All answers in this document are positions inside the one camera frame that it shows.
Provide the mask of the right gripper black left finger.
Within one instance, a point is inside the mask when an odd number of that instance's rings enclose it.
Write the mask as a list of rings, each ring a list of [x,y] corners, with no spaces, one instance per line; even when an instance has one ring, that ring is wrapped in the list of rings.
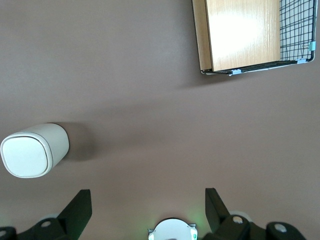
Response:
[[[77,240],[92,216],[89,189],[80,190],[57,217],[45,218],[17,233],[13,226],[0,228],[2,240]]]

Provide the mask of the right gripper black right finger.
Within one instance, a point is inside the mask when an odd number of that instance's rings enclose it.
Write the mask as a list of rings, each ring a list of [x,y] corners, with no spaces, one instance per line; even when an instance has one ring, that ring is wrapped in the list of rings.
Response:
[[[204,240],[304,240],[293,225],[273,221],[259,227],[246,217],[231,214],[215,188],[205,189],[205,215],[211,232]]]

